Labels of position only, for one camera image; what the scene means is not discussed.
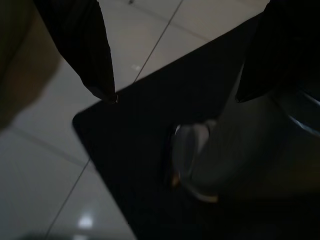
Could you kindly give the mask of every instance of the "black mat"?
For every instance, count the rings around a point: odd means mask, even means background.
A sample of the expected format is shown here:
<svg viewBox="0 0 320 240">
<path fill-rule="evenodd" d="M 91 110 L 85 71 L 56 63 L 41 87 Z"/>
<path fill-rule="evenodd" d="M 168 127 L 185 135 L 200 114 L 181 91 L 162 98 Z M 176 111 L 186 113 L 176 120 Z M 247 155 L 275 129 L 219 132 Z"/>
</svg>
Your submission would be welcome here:
<svg viewBox="0 0 320 240">
<path fill-rule="evenodd" d="M 258 20 L 121 90 L 119 104 L 99 102 L 75 116 L 74 128 L 137 239 L 273 239 L 283 231 L 294 238 L 312 225 L 295 203 L 222 198 L 212 205 L 162 182 L 168 130 L 219 117 Z"/>
</svg>

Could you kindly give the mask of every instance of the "black rubber mat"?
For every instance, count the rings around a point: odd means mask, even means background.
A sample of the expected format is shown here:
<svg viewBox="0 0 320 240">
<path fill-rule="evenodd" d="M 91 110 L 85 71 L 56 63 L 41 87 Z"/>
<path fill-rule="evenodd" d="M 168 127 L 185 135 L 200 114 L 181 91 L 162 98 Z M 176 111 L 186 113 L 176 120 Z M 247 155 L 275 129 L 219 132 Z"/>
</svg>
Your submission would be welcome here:
<svg viewBox="0 0 320 240">
<path fill-rule="evenodd" d="M 207 204 L 163 184 L 168 131 L 219 117 L 258 21 L 246 21 L 121 90 L 117 105 L 99 102 L 75 116 L 76 132 L 137 239 L 269 240 L 311 226 L 301 217 L 305 207 L 288 201 L 222 198 Z"/>
</svg>

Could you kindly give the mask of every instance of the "glossy floor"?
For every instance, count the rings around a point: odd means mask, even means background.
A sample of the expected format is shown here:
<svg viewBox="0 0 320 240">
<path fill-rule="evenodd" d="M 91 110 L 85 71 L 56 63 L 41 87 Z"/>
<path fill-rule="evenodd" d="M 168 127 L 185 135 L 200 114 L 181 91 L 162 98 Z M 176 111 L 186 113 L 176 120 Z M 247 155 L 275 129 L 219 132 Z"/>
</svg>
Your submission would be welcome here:
<svg viewBox="0 0 320 240">
<path fill-rule="evenodd" d="M 231 30 L 268 2 L 128 1 L 99 1 L 117 90 Z M 4 81 L 13 97 L 0 104 L 10 119 L 0 130 L 1 239 L 134 239 L 72 129 L 73 116 L 98 100 L 59 56 L 39 16 Z"/>
</svg>

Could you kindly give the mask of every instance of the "white tile floor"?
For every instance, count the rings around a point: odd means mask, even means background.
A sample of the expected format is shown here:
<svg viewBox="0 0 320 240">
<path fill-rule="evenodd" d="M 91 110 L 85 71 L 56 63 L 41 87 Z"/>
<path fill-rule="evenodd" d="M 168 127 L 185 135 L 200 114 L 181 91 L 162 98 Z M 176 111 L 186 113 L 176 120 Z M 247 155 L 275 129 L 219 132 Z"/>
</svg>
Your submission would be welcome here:
<svg viewBox="0 0 320 240">
<path fill-rule="evenodd" d="M 267 2 L 136 0 L 128 5 L 127 0 L 100 0 L 116 89 L 231 30 L 261 12 Z M 41 61 L 30 61 L 35 55 Z M 36 18 L 6 75 L 8 83 L 15 83 L 14 87 L 8 84 L 8 89 L 15 93 L 10 100 L 18 112 L 0 132 L 1 239 L 28 235 L 134 239 L 72 129 L 73 116 L 97 99 L 57 56 L 43 23 Z M 39 69 L 54 59 L 54 68 L 47 69 L 51 74 L 44 75 Z M 29 90 L 25 79 L 36 87 Z"/>
</svg>

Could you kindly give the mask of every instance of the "floor tile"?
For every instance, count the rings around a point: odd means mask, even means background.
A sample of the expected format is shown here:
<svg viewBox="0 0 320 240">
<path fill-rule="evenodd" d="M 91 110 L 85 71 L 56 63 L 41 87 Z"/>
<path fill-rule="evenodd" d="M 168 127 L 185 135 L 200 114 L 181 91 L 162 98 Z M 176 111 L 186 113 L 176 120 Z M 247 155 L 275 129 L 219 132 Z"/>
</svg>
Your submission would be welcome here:
<svg viewBox="0 0 320 240">
<path fill-rule="evenodd" d="M 19 137 L 0 133 L 0 234 L 44 236 L 82 168 Z"/>
<path fill-rule="evenodd" d="M 206 41 L 174 26 L 169 26 L 144 66 L 139 79 L 206 44 Z"/>
<path fill-rule="evenodd" d="M 6 125 L 83 163 L 88 161 L 72 119 L 98 100 L 61 58 L 39 15 L 1 80 L 0 89 L 0 120 Z"/>
<path fill-rule="evenodd" d="M 263 11 L 270 0 L 237 0 L 243 4 L 252 6 L 259 11 Z"/>
<path fill-rule="evenodd" d="M 213 40 L 262 11 L 240 0 L 184 0 L 172 21 Z"/>
<path fill-rule="evenodd" d="M 169 20 L 181 0 L 134 0 L 133 5 Z"/>
<path fill-rule="evenodd" d="M 166 22 L 122 1 L 101 0 L 116 89 L 132 84 Z"/>
<path fill-rule="evenodd" d="M 130 85 L 166 23 L 123 2 L 100 2 L 112 51 L 116 89 Z M 8 122 L 86 163 L 88 155 L 72 128 L 72 119 L 98 101 L 55 48 L 37 16 L 7 72 Z"/>
<path fill-rule="evenodd" d="M 99 175 L 86 169 L 57 218 L 50 236 L 73 240 L 134 239 L 117 204 Z"/>
</svg>

